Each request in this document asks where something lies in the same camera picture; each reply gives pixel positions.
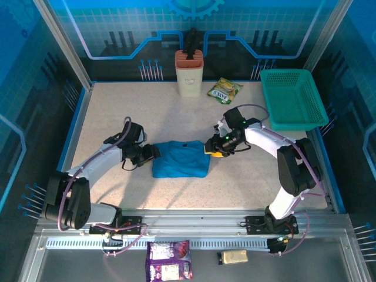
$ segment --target beige container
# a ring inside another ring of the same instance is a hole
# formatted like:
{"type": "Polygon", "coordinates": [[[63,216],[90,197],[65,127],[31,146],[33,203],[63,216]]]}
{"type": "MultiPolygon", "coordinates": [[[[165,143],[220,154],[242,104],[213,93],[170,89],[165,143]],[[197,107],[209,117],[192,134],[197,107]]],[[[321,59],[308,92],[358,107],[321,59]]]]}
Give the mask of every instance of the beige container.
{"type": "Polygon", "coordinates": [[[199,97],[201,94],[204,57],[202,51],[196,50],[192,60],[182,50],[175,53],[175,69],[179,94],[182,97],[199,97]]]}

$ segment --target green plastic basket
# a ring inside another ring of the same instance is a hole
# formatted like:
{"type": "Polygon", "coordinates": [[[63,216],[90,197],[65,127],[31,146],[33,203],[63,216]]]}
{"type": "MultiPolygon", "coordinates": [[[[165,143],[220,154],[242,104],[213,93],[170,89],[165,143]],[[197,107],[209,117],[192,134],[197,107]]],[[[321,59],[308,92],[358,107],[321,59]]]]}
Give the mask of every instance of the green plastic basket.
{"type": "Polygon", "coordinates": [[[328,115],[308,70],[266,69],[260,76],[272,129],[308,131],[328,123],[328,115]]]}

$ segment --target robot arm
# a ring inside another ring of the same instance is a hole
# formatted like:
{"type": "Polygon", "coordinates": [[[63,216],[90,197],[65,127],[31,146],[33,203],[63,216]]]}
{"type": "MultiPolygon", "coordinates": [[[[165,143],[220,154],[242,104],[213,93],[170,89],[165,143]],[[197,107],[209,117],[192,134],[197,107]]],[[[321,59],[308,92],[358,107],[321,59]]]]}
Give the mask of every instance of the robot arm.
{"type": "Polygon", "coordinates": [[[268,230],[276,233],[289,221],[299,198],[315,186],[315,181],[305,164],[298,164],[297,160],[300,157],[290,142],[295,143],[304,153],[317,178],[321,180],[322,171],[313,145],[307,138],[280,139],[270,129],[263,129],[259,120],[255,118],[245,120],[237,108],[227,111],[224,119],[232,131],[228,133],[222,127],[222,123],[215,126],[217,133],[206,142],[206,153],[215,157],[227,157],[243,151],[236,151],[236,147],[245,143],[247,149],[250,149],[251,145],[256,145],[277,159],[281,188],[274,201],[266,207],[264,216],[268,230]]]}
{"type": "Polygon", "coordinates": [[[65,173],[56,172],[50,178],[46,189],[42,217],[58,221],[63,192],[71,178],[81,170],[75,176],[70,189],[70,197],[67,197],[65,201],[62,225],[74,229],[80,229],[85,224],[94,223],[111,224],[118,227],[118,222],[121,222],[122,210],[109,204],[91,203],[90,189],[113,166],[123,162],[124,168],[127,159],[137,168],[160,156],[155,145],[145,145],[147,136],[143,127],[137,123],[131,123],[126,137],[116,146],[113,146],[125,134],[128,126],[127,122],[121,133],[107,138],[99,150],[87,160],[65,173]]]}

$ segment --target white table surface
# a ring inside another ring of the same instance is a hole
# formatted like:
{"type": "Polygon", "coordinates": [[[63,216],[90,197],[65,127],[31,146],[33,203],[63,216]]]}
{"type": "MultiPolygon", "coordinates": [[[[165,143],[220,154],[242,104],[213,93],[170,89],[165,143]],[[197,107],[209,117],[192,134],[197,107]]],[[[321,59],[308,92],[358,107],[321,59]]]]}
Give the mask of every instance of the white table surface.
{"type": "MultiPolygon", "coordinates": [[[[148,143],[171,140],[203,143],[214,134],[213,125],[234,106],[255,103],[265,106],[260,82],[241,82],[241,92],[230,105],[221,105],[206,95],[214,82],[203,82],[199,98],[181,98],[176,82],[96,83],[85,116],[72,167],[95,152],[103,141],[123,128],[125,116],[142,125],[148,143]]],[[[248,119],[264,116],[257,108],[241,108],[248,119]]],[[[281,132],[302,138],[305,132],[281,132]]],[[[92,188],[92,202],[122,208],[247,208],[263,209],[280,188],[274,157],[253,146],[251,150],[227,158],[211,158],[204,179],[154,179],[152,164],[133,172],[121,164],[109,170],[92,188]]],[[[308,198],[299,207],[323,209],[324,199],[308,198]]]]}

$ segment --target blue t-shirt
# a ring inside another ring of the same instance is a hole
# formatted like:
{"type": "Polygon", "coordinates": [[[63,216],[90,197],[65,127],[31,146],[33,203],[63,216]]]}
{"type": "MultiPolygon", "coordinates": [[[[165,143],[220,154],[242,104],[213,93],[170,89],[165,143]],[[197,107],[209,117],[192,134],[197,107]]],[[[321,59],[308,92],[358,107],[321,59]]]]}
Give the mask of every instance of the blue t-shirt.
{"type": "Polygon", "coordinates": [[[205,177],[209,170],[210,155],[204,153],[200,141],[170,141],[156,144],[160,157],[153,161],[153,177],[205,177]]]}

